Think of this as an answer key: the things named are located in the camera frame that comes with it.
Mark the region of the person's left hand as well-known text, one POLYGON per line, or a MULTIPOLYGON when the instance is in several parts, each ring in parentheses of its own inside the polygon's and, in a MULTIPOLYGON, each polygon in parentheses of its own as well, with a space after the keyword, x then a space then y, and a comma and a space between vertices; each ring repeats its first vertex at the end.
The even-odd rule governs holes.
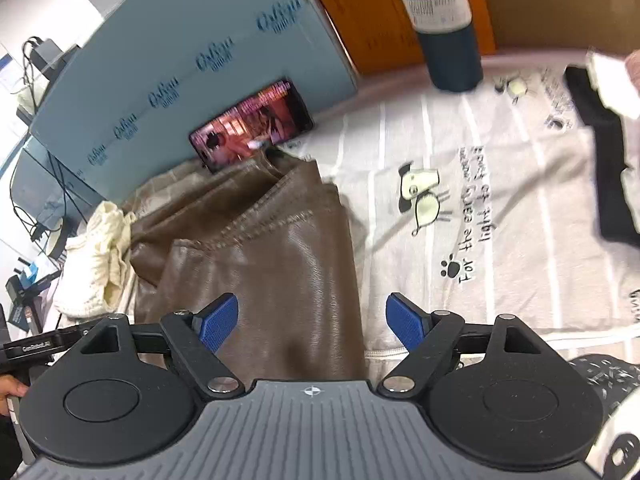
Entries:
POLYGON ((0 376, 0 415, 8 416, 9 407, 6 400, 9 396, 21 398, 28 391, 28 387, 12 375, 0 376))

